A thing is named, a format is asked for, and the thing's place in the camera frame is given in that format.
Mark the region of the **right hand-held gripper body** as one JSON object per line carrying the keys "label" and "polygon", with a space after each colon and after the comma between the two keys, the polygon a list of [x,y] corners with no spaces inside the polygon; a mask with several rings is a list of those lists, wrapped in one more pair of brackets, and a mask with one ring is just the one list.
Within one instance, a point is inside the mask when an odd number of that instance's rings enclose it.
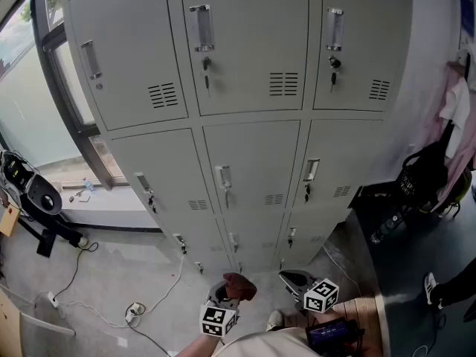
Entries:
{"label": "right hand-held gripper body", "polygon": [[338,301],[339,286],[329,279],[320,280],[304,289],[299,297],[299,309],[325,313]]}

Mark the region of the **yellow-green bag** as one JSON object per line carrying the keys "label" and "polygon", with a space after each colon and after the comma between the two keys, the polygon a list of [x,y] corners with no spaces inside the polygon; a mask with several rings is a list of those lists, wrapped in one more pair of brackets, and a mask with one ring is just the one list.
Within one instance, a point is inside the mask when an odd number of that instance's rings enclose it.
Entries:
{"label": "yellow-green bag", "polygon": [[[444,213],[449,213],[453,208],[457,209],[457,212],[453,217],[459,213],[461,207],[460,202],[468,193],[471,183],[472,170],[469,167],[466,167],[454,183],[443,203],[436,209],[436,213],[439,217],[442,217]],[[427,185],[429,190],[427,195],[428,201],[423,202],[423,206],[419,209],[419,212],[424,214],[432,212],[438,203],[438,191],[445,185],[444,175],[442,173],[437,173],[433,179],[428,181]]]}

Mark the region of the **grey metal locker cabinet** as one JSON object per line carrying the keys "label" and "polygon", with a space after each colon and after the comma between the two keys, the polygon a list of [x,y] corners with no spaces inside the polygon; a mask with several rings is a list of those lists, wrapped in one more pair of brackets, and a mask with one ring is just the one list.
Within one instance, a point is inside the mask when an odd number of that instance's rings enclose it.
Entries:
{"label": "grey metal locker cabinet", "polygon": [[[182,0],[63,8],[101,135],[203,274],[305,266],[344,220],[398,94],[411,11],[412,0],[309,0],[301,108],[201,115]],[[331,55],[341,61],[332,91]]]}

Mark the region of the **white plank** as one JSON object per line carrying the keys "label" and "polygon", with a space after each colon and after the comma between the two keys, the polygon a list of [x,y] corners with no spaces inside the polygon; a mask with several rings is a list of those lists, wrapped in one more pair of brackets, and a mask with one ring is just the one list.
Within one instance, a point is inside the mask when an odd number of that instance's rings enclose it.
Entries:
{"label": "white plank", "polygon": [[70,335],[70,336],[75,336],[76,335],[76,332],[75,332],[74,329],[70,329],[70,328],[67,328],[67,327],[61,327],[61,326],[58,326],[58,325],[55,325],[55,324],[52,324],[52,323],[48,323],[46,321],[39,320],[38,318],[35,318],[35,317],[30,316],[28,314],[25,314],[23,312],[20,313],[20,316],[24,321],[26,321],[29,324],[32,324],[34,326],[41,327],[43,329],[47,329],[47,330],[50,330],[52,332],[57,332],[57,333],[61,333],[61,334],[64,334],[64,335]]}

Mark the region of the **white window sill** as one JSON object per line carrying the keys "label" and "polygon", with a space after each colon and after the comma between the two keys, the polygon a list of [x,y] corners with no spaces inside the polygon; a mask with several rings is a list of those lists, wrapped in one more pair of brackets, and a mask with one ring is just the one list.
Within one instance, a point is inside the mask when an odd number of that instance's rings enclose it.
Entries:
{"label": "white window sill", "polygon": [[[112,190],[96,187],[93,193],[81,185],[63,187],[59,181],[54,181],[53,186],[62,197],[62,217],[72,224],[137,232],[161,231],[129,186],[114,187]],[[74,196],[83,189],[83,195],[91,196],[88,202],[79,202],[79,197]],[[74,197],[73,202],[69,202],[70,196]]]}

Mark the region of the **pink hanging garment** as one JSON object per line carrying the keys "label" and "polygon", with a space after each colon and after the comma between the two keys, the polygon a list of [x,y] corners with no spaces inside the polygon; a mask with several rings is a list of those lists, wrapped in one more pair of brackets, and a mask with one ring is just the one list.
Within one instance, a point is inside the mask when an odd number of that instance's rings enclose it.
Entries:
{"label": "pink hanging garment", "polygon": [[[446,74],[443,78],[443,92],[440,94],[437,110],[435,111],[431,125],[429,127],[428,139],[429,144],[438,141],[448,122],[440,117],[440,111],[446,102],[446,92],[451,89],[461,78],[455,70],[451,68],[446,69]],[[466,121],[463,137],[457,152],[453,158],[446,157],[445,151],[445,165],[448,168],[448,181],[446,186],[438,191],[438,203],[434,207],[437,209],[445,200],[454,183],[461,175],[463,170],[470,166],[476,170],[476,92],[469,91],[470,97],[470,114]]]}

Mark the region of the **black tote bag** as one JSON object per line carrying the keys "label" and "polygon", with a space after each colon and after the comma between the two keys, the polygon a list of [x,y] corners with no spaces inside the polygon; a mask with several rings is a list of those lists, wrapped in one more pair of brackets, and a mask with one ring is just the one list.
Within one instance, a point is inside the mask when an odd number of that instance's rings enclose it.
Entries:
{"label": "black tote bag", "polygon": [[405,159],[394,193],[402,206],[420,208],[428,203],[434,205],[437,192],[447,181],[445,150],[436,141]]}

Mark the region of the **window frame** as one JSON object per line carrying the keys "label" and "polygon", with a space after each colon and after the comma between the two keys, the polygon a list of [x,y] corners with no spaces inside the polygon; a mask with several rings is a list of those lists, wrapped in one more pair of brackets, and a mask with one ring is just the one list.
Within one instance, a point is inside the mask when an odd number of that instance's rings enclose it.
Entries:
{"label": "window frame", "polygon": [[46,0],[0,0],[0,146],[63,187],[128,185],[75,71],[62,22]]}

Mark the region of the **tan cardboard box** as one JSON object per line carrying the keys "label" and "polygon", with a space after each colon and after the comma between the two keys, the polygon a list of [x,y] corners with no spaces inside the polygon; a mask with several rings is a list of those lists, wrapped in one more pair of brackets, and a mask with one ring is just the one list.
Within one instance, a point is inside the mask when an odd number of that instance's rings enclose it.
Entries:
{"label": "tan cardboard box", "polygon": [[12,205],[4,208],[3,216],[0,220],[0,233],[6,237],[10,237],[13,233],[16,223],[20,216],[20,210]]}

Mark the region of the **person's light t-shirt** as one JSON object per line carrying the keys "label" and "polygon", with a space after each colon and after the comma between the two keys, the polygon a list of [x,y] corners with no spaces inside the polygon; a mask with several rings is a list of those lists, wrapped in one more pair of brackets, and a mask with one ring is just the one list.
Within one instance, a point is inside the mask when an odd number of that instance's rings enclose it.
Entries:
{"label": "person's light t-shirt", "polygon": [[321,357],[308,345],[304,329],[290,327],[238,338],[213,357]]}

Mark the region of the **wooden furniture piece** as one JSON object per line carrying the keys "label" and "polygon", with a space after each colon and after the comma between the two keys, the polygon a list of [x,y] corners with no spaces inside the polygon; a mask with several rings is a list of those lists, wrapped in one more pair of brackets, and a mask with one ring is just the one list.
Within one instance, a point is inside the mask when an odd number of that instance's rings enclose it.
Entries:
{"label": "wooden furniture piece", "polygon": [[22,357],[20,312],[1,288],[0,357]]}

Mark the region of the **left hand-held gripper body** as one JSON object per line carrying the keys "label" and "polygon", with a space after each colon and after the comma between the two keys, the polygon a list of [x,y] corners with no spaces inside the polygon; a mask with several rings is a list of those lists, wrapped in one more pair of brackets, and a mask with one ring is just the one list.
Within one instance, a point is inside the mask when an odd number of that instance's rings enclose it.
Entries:
{"label": "left hand-held gripper body", "polygon": [[239,301],[230,299],[221,303],[212,300],[201,305],[200,332],[213,337],[224,337],[237,324]]}

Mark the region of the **wooden slatted platform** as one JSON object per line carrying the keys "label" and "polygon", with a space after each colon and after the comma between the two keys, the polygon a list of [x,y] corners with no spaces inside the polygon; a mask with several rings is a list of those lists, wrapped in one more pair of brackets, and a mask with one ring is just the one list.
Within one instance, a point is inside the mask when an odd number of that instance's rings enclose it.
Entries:
{"label": "wooden slatted platform", "polygon": [[[334,305],[333,310],[337,318],[355,320],[361,329],[364,329],[364,341],[378,347],[382,357],[391,357],[389,333],[385,315],[383,319],[378,311],[378,303],[374,295],[357,297]],[[300,312],[284,315],[286,327],[306,328],[321,322],[328,321],[328,314],[306,315]]]}

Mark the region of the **grey metal locker door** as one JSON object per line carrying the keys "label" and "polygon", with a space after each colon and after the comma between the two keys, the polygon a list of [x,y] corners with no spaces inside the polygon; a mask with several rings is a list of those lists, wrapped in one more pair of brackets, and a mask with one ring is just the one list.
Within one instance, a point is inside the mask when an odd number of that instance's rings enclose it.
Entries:
{"label": "grey metal locker door", "polygon": [[[201,115],[298,110],[309,0],[182,0]],[[202,60],[211,59],[210,94]]]}

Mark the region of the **white plug adapter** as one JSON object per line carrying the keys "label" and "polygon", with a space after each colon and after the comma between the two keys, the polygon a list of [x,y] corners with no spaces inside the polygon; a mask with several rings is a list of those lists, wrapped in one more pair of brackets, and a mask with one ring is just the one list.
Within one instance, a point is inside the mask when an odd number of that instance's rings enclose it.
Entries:
{"label": "white plug adapter", "polygon": [[125,320],[128,324],[136,324],[139,318],[146,312],[146,307],[142,303],[134,302],[126,310]]}

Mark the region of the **person's pale shoe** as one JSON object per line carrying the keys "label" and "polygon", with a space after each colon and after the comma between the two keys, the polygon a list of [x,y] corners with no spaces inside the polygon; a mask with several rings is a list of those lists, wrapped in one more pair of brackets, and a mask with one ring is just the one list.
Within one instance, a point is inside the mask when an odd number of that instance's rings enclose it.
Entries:
{"label": "person's pale shoe", "polygon": [[266,325],[266,331],[271,332],[271,331],[278,331],[281,329],[285,329],[285,316],[280,310],[274,310],[269,318],[268,322]]}

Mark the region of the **blue wall poster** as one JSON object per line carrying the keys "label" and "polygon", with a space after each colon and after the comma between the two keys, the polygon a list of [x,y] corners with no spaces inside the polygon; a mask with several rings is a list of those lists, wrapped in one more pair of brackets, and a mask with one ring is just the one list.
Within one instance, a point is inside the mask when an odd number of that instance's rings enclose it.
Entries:
{"label": "blue wall poster", "polygon": [[476,0],[460,0],[460,41],[476,40]]}

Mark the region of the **dark bottle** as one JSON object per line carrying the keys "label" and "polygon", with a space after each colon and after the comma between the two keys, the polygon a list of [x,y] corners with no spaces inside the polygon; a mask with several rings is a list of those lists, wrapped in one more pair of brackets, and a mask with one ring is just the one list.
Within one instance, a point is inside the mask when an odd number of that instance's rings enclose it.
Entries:
{"label": "dark bottle", "polygon": [[402,221],[403,219],[399,213],[389,217],[371,234],[370,241],[373,244],[379,244],[388,234],[395,230]]}

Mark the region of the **brown wiping cloth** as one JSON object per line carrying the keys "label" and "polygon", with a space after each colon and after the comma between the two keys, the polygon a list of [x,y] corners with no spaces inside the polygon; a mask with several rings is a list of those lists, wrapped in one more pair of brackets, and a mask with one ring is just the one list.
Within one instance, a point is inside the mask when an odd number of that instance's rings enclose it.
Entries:
{"label": "brown wiping cloth", "polygon": [[257,293],[257,287],[246,277],[237,273],[223,274],[227,297],[239,301],[251,301]]}

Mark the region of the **black chest recorder device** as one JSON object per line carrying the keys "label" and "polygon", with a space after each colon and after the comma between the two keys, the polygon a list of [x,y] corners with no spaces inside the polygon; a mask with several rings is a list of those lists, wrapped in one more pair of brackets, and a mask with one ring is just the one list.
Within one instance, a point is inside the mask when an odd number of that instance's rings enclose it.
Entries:
{"label": "black chest recorder device", "polygon": [[321,357],[355,357],[361,352],[364,330],[356,320],[337,318],[306,328],[309,347]]}

